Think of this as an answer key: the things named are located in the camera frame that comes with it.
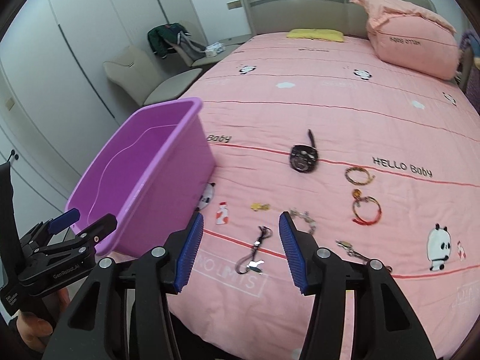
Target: human hand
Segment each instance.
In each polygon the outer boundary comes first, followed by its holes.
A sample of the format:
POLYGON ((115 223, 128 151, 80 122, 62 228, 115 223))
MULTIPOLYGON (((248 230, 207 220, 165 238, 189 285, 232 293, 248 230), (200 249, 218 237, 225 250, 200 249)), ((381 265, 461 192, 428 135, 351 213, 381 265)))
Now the human hand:
MULTIPOLYGON (((57 296, 60 302, 60 311, 64 312, 70 304, 68 290, 62 288, 57 291, 57 296)), ((53 333, 53 328, 47 321, 21 311, 18 313, 17 330, 23 342, 30 349, 41 353, 45 351, 45 344, 39 338, 48 337, 53 333)))

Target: purple fabric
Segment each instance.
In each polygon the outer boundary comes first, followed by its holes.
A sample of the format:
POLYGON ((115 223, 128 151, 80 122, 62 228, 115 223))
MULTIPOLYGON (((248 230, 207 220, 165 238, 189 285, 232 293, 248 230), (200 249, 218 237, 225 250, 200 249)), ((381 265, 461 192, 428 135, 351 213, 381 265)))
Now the purple fabric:
MULTIPOLYGON (((462 40, 460 41, 460 49, 465 50, 467 47, 471 46, 472 38, 480 43, 479 36, 474 30, 465 31, 462 35, 462 40)), ((475 64, 472 65, 472 69, 470 70, 469 81, 466 84, 465 96, 474 106, 475 110, 480 114, 480 71, 475 64)))

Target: pink pillow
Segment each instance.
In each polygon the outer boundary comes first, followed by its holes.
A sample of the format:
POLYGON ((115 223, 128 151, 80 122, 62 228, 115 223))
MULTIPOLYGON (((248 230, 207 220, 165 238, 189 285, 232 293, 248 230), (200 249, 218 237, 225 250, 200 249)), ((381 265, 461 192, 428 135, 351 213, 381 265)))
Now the pink pillow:
POLYGON ((385 0, 384 5, 384 0, 351 1, 361 2, 369 14, 368 37, 382 61, 442 80, 455 76, 455 28, 441 16, 401 0, 385 0))

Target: yellow pillow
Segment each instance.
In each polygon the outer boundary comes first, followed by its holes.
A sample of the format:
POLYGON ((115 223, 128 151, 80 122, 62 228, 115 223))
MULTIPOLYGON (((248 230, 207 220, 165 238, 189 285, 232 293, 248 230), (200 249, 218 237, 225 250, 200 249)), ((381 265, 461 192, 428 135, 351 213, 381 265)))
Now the yellow pillow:
POLYGON ((290 31, 287 38, 291 39, 320 39, 324 41, 343 42, 343 34, 335 30, 307 30, 299 28, 290 31))

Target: black round device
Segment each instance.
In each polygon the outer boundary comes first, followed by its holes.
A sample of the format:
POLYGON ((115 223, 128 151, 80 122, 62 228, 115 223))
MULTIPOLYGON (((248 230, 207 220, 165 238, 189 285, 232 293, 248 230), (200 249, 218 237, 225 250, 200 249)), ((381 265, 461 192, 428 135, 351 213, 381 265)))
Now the black round device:
POLYGON ((311 146, 295 145, 290 152, 290 166, 297 172, 309 173, 317 165, 318 152, 315 149, 314 135, 308 130, 311 146))

